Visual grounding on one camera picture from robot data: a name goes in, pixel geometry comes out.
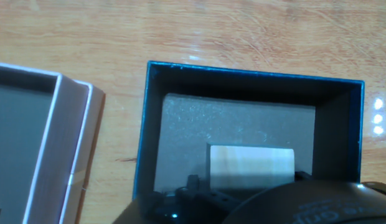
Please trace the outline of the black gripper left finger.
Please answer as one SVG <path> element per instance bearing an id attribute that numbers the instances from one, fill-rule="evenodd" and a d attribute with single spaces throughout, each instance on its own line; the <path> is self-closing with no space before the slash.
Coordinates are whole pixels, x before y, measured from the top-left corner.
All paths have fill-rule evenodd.
<path id="1" fill-rule="evenodd" d="M 176 198 L 183 205 L 208 208 L 237 208 L 240 205 L 240 201 L 232 196 L 211 190 L 198 175 L 188 176 L 186 186 L 176 190 Z"/>

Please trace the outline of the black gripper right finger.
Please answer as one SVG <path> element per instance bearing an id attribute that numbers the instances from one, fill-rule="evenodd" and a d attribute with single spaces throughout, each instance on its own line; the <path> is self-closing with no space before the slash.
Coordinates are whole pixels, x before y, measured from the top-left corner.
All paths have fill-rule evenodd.
<path id="1" fill-rule="evenodd" d="M 296 171 L 294 173 L 294 181 L 295 182 L 311 180 L 311 179 L 312 179 L 312 175 L 308 174 L 305 171 Z"/>

